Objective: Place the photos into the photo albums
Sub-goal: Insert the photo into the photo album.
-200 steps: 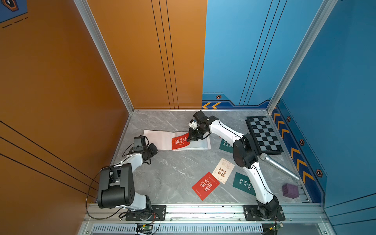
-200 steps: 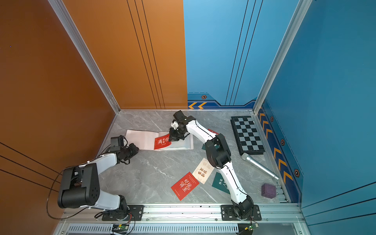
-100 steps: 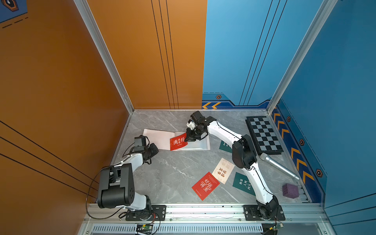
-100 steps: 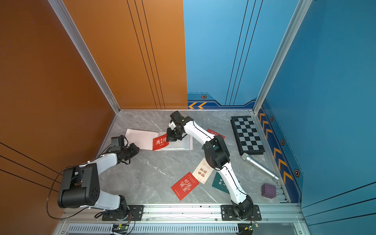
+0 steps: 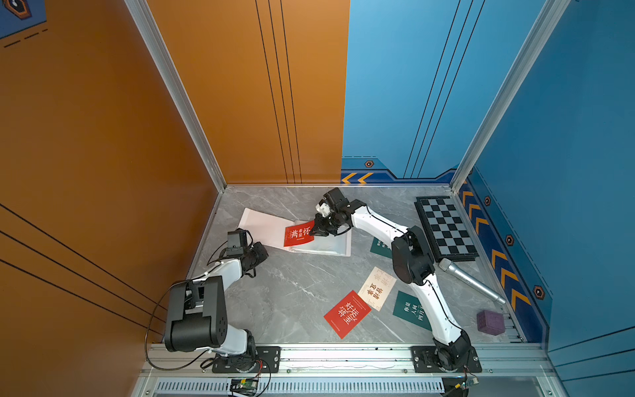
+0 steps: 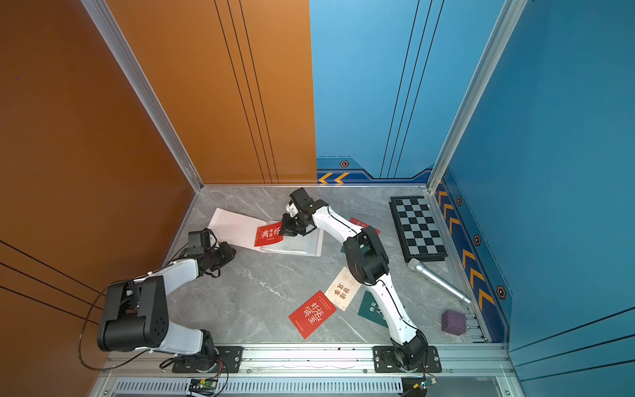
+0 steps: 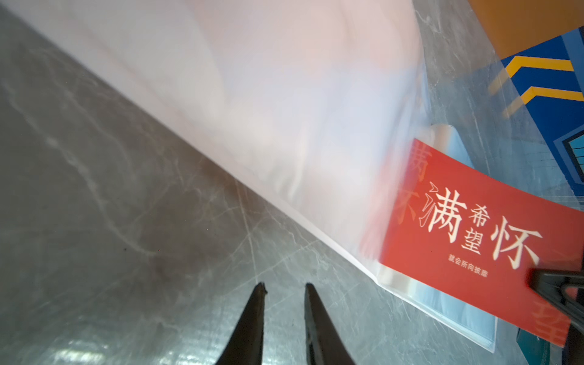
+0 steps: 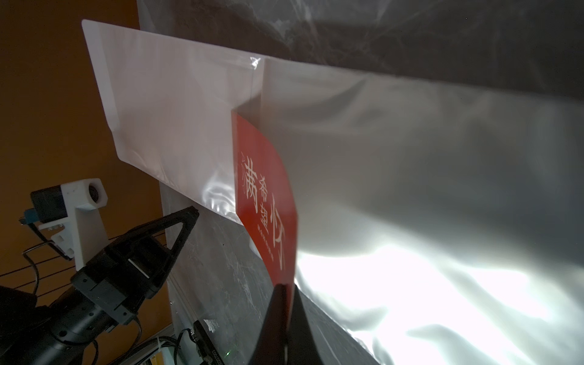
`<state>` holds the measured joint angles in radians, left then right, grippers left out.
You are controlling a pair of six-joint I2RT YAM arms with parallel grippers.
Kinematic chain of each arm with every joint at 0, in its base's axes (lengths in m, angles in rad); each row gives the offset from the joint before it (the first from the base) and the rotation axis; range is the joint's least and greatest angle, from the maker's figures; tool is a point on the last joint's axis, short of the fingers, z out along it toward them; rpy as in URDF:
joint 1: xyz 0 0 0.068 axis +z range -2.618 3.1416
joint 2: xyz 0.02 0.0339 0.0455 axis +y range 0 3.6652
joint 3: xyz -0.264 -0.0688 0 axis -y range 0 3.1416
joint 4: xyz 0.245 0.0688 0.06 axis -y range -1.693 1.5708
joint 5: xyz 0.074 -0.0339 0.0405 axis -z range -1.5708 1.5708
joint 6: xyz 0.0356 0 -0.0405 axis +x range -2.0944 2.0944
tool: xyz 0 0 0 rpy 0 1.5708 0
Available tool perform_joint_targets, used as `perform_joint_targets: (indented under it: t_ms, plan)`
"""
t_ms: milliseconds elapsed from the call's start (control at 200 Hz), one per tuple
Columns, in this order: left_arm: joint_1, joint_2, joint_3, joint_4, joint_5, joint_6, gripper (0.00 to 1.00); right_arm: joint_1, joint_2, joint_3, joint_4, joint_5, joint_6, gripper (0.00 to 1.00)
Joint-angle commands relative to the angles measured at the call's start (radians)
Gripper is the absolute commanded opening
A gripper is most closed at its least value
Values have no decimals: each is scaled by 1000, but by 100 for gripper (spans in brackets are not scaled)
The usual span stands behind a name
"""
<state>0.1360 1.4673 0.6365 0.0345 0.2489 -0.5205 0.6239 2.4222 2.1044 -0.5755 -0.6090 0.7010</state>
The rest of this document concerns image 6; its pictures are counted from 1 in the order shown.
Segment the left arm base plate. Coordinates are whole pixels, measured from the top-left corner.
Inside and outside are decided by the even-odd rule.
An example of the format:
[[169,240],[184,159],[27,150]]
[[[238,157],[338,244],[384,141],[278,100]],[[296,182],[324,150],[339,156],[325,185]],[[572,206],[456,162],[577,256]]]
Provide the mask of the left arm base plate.
[[196,356],[176,357],[173,360],[172,372],[177,374],[204,374],[211,376],[219,372],[236,374],[241,367],[244,347],[221,346],[215,347],[211,357],[202,354]]

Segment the pink photo album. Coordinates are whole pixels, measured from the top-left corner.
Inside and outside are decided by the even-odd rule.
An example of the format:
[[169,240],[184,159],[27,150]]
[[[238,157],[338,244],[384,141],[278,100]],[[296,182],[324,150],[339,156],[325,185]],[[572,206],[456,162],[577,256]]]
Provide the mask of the pink photo album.
[[322,254],[323,231],[307,236],[284,236],[282,223],[264,221],[217,208],[208,228],[221,243],[241,247],[252,251],[295,256],[314,256]]

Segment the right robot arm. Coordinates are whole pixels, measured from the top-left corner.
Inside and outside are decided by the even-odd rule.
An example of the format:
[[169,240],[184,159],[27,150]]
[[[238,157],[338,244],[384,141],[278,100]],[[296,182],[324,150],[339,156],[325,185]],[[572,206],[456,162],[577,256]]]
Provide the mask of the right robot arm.
[[421,369],[428,353],[428,339],[410,319],[398,296],[390,260],[377,231],[351,223],[322,200],[289,201],[282,218],[282,233],[305,236],[308,228],[322,230],[342,244],[350,273],[373,295],[384,315],[399,368],[405,372]]

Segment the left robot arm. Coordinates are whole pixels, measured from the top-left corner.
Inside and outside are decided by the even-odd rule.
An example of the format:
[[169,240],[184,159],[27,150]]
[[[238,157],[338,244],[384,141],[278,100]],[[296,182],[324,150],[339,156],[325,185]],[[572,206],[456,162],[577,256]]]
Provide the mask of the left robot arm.
[[186,250],[156,272],[107,287],[97,344],[104,352],[148,350],[172,355],[162,367],[217,372],[221,358],[211,333],[190,329],[169,317],[167,297],[202,276],[220,276],[236,256],[228,243]]

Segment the red card white characters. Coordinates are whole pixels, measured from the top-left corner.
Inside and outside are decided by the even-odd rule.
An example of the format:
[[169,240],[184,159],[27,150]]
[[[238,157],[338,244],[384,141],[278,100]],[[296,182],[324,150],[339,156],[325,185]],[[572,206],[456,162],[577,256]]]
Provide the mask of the red card white characters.
[[281,243],[284,236],[281,234],[282,223],[271,223],[256,229],[254,247],[270,246]]

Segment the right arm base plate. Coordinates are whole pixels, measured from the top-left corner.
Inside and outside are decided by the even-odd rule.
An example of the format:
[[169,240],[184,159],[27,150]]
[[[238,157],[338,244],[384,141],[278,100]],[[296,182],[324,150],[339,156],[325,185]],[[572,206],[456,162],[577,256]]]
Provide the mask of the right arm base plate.
[[441,359],[439,357],[438,349],[434,346],[429,346],[425,354],[423,354],[423,361],[416,369],[406,370],[398,364],[395,356],[395,349],[391,346],[375,346],[372,347],[373,360],[376,373],[431,373],[433,375],[439,374],[443,371]]

